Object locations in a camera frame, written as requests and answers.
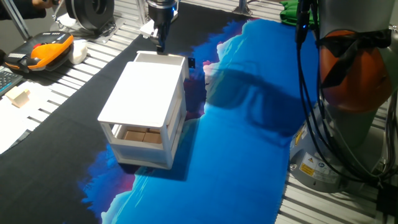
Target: white box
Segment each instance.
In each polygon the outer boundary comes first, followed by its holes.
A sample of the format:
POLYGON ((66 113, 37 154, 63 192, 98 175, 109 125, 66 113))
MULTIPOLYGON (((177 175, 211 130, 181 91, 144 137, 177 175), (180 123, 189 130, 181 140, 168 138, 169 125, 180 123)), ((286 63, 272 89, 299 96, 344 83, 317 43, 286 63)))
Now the white box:
POLYGON ((187 76, 185 57, 138 52, 127 63, 98 117, 119 163, 172 168, 187 114, 187 76), (124 140, 128 127, 159 129, 162 143, 124 140))

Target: blue mat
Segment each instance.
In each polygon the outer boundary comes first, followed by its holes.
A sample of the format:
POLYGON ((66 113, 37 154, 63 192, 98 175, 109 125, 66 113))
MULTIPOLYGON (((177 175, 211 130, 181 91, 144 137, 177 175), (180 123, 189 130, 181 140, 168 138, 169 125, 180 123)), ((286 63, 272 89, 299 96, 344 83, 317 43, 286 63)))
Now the blue mat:
MULTIPOLYGON (((216 35, 195 47, 198 61, 210 51, 220 59, 205 62, 205 74, 192 74, 206 77, 205 114, 185 123, 172 170, 138 170, 132 191, 117 196, 103 223, 274 223, 291 137, 304 120, 294 32, 248 21, 241 35, 218 45, 223 35, 216 35)), ((311 36, 303 55, 308 85, 315 86, 311 36)))

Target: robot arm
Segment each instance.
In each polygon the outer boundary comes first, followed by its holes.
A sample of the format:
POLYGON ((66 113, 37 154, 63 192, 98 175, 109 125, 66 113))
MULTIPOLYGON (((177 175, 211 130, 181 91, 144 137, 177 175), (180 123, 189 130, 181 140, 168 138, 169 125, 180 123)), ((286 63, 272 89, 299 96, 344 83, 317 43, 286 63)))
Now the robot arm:
POLYGON ((177 0, 147 0, 147 3, 149 17, 154 21, 154 31, 150 40, 156 45, 158 52, 163 52, 177 0))

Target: small wooden piece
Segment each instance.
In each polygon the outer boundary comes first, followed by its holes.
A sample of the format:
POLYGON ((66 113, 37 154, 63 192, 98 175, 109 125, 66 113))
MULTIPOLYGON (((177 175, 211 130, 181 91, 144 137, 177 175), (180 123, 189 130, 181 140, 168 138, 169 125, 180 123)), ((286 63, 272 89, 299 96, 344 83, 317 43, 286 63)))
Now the small wooden piece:
POLYGON ((149 132, 149 128, 139 128, 139 127, 127 127, 128 131, 134 131, 134 132, 141 132, 141 133, 147 133, 149 132))
POLYGON ((145 133, 145 137, 144 137, 143 141, 144 142, 149 142, 149 143, 161 144, 162 143, 162 138, 160 137, 160 134, 145 133))
POLYGON ((149 132, 150 132, 150 133, 160 134, 160 129, 153 129, 153 128, 151 128, 151 129, 149 130, 149 132))
POLYGON ((145 133, 139 133, 139 132, 134 132, 134 131, 127 131, 124 140, 129 140, 129 141, 141 141, 144 140, 145 133))
POLYGON ((29 101, 29 93, 29 90, 23 90, 18 86, 15 86, 6 93, 6 97, 9 98, 14 106, 21 108, 29 101))

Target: aluminum profile table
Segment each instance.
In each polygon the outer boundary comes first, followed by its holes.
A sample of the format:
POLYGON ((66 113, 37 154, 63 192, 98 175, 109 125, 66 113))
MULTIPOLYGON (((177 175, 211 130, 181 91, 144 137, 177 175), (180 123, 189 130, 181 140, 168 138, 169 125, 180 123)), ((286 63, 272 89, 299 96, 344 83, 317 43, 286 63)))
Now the aluminum profile table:
MULTIPOLYGON (((228 12, 239 4, 239 0, 183 0, 183 2, 228 12)), ((274 1, 252 2, 249 8, 253 12, 253 17, 276 22, 280 22, 279 13, 284 9, 274 1)), ((54 72, 37 73, 37 79, 34 81, 46 85, 51 94, 46 104, 26 118, 27 130, 15 144, 34 131, 65 100, 138 37, 141 23, 138 20, 139 13, 135 1, 115 0, 114 15, 125 19, 126 22, 106 44, 87 42, 88 56, 83 63, 79 65, 66 63, 54 72)), ((387 104, 379 109, 374 126, 384 128, 386 108, 387 104)), ((397 180, 395 176, 393 184, 396 185, 397 180)), ((276 223, 394 223, 394 217, 376 211, 376 198, 377 189, 369 186, 365 186, 356 194, 316 192, 302 185, 288 173, 276 223)))

